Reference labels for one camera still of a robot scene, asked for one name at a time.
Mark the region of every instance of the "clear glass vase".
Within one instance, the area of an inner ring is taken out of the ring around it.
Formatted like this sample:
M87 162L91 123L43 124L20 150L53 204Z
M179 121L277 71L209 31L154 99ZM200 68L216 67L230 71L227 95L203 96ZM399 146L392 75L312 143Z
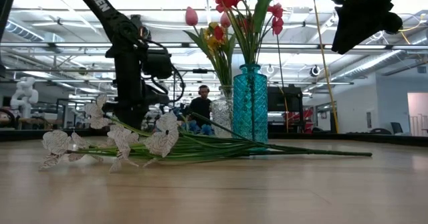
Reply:
M233 131L250 140L267 143L268 80L258 73L257 64L245 64L240 69L242 74L233 79Z
M219 125L231 130L233 118L233 87L220 86L221 96L219 99L211 103L211 111L213 113L213 121ZM232 134L217 126L213 126L216 137L232 138Z

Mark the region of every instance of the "white flower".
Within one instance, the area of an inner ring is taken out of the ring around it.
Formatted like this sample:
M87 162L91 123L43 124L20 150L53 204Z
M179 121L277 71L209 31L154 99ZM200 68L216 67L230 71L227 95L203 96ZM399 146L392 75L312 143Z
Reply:
M143 144L150 153L165 157L179 139L177 117L173 112L166 113L157 120L156 127L160 131L145 139Z
M122 168L122 160L125 160L131 165L138 166L136 163L128 160L128 156L131 151L129 144L138 142L138 134L132 133L121 125L115 124L110 126L110 132L108 132L107 135L114 140L119 149L118 154L116 155L117 159L114 160L113 165L110 168L110 172L113 173L119 171Z
M73 132L73 134L72 134L72 139L73 139L73 142L75 144L77 144L78 148L89 148L88 142L86 142L86 140L84 140L82 137L80 137L75 132ZM69 154L68 155L68 161L74 162L74 161L80 160L84 155L85 154L75 154L75 153ZM96 155L93 155L93 154L89 154L89 156L91 156L92 158L96 159L98 162L103 162L104 161L104 159L101 158L101 157L99 157L99 156L96 156Z
M50 155L45 156L39 170L48 169L59 163L61 157L67 152L68 144L72 138L64 131L54 130L43 135L43 147L50 151Z
M91 116L89 123L92 128L100 129L110 123L109 119L104 118L102 111L102 106L107 102L107 99L107 96L100 95L96 98L96 103L85 105L85 112Z

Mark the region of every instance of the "red tulip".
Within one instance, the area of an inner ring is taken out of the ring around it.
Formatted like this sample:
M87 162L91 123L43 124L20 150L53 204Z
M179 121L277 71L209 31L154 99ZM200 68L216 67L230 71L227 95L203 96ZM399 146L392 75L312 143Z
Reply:
M282 18L275 17L272 21L272 35L276 34L279 35L282 31L282 25L284 24L284 21L282 21Z
M223 13L223 15L221 16L220 24L222 27L226 27L226 28L230 27L231 23L226 13Z
M198 15L195 10L191 7L186 9L186 24L189 26L196 26L198 24Z
M215 27L214 36L217 41L223 40L224 33L220 26Z
M273 16L277 18L282 18L282 6L279 3L276 3L274 6L269 6L267 8L267 11L272 13Z

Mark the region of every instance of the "wooden table surface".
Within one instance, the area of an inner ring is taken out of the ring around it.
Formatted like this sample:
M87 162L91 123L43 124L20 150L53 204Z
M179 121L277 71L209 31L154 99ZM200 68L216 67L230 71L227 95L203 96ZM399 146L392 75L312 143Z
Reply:
M0 143L1 224L428 223L428 149L281 143L373 157L275 156L147 169L84 157L45 172L40 141Z

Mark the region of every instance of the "black cable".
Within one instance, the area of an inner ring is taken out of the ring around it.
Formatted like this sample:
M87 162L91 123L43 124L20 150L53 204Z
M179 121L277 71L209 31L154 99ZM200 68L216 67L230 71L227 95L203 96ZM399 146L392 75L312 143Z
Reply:
M142 41L147 42L147 43L153 43L153 44L155 44L155 45L157 45L157 46L159 46L159 47L163 48L163 49L165 50L165 54L167 54L167 55L168 55L168 49L167 49L166 47L164 47L162 44L157 43L157 42L152 41L152 40L148 40L148 39L142 39ZM180 72L178 71L178 69L176 69L176 67L175 67L172 63L171 63L171 67L172 67L172 69L174 70L174 72L176 73L176 75L178 75L178 77L180 78L180 82L181 82L181 85L182 85L180 96L179 96L177 99L174 99L174 100L171 100L171 101L170 101L170 102L174 103L174 102L178 102L178 101L179 101L179 100L184 96L184 94L185 94L185 82L184 82L183 77L181 76ZM158 86L158 87L159 87L160 89L162 89L162 90L165 90L165 89L163 88L163 86L161 87L158 83L156 83L156 82L154 81L154 79L153 79L153 78L151 78L151 79L152 79L152 82L153 82L153 84L154 84L154 85Z

